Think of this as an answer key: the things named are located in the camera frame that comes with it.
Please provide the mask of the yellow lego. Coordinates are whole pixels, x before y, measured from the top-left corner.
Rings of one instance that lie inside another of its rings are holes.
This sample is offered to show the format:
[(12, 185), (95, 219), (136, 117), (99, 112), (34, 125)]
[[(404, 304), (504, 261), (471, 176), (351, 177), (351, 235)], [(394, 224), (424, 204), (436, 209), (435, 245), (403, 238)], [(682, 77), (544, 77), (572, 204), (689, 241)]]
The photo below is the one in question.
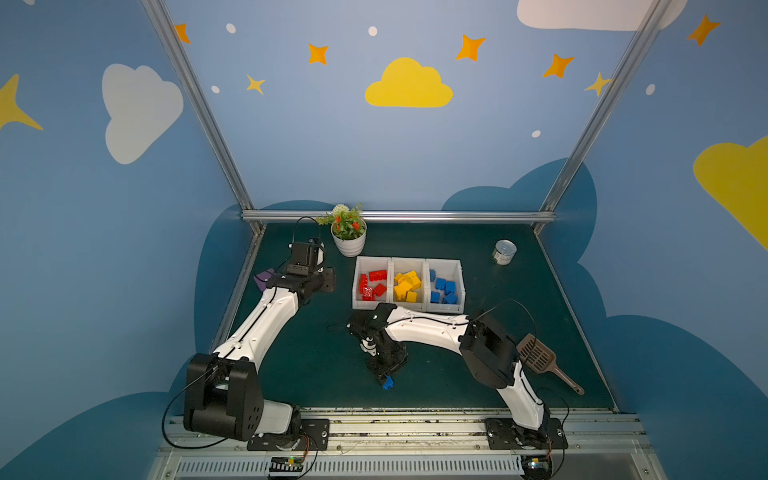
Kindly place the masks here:
[(408, 288), (408, 284), (397, 284), (393, 288), (394, 298), (397, 302), (407, 302), (406, 295), (411, 292)]

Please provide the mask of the yellow lego brick bottom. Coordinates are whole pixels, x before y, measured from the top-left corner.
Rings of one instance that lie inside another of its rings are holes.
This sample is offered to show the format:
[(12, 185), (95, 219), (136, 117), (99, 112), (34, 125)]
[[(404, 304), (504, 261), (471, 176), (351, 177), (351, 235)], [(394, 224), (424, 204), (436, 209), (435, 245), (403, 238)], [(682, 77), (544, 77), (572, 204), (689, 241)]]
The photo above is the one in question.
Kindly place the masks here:
[(418, 290), (422, 286), (422, 281), (415, 270), (403, 274), (400, 280), (401, 284), (408, 284), (410, 291)]

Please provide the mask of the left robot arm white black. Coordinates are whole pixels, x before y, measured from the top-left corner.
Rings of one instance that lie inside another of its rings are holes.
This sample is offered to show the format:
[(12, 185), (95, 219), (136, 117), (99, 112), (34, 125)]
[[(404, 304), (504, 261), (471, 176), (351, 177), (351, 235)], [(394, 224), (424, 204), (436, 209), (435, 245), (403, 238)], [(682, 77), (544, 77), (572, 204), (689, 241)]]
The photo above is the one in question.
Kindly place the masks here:
[(187, 431), (289, 448), (301, 438), (299, 409), (264, 397), (259, 373), (278, 334), (314, 294), (335, 288), (335, 271), (324, 265), (315, 237), (290, 244), (287, 264), (265, 281), (253, 311), (211, 354), (187, 366), (183, 425)]

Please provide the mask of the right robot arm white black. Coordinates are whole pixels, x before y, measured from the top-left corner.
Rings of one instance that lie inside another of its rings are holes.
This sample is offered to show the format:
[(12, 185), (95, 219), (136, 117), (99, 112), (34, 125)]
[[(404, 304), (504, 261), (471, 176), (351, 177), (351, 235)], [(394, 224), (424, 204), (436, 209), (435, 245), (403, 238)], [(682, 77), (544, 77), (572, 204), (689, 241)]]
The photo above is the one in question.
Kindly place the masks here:
[(408, 342), (438, 347), (460, 355), (476, 381), (497, 391), (517, 426), (540, 433), (547, 427), (549, 410), (527, 380), (515, 341), (492, 318), (418, 312), (381, 303), (374, 310), (353, 312), (347, 329), (386, 390), (407, 362)]

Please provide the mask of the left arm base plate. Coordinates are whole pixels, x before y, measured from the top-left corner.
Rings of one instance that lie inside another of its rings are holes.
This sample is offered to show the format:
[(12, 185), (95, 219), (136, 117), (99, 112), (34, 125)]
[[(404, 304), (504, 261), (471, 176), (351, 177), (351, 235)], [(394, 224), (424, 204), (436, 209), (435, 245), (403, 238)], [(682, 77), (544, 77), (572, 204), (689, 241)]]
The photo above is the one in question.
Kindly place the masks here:
[(248, 451), (298, 452), (326, 451), (330, 437), (330, 420), (302, 419), (293, 422), (284, 434), (257, 434), (247, 443)]

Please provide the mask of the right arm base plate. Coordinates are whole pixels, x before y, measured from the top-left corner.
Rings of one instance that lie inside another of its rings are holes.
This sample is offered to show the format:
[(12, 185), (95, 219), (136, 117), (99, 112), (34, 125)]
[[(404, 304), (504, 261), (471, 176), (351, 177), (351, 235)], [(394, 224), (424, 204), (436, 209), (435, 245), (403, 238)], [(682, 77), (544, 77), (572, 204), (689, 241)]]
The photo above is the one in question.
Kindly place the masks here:
[(569, 446), (557, 418), (546, 417), (539, 429), (524, 428), (512, 418), (486, 418), (484, 426), (491, 450), (557, 450)]

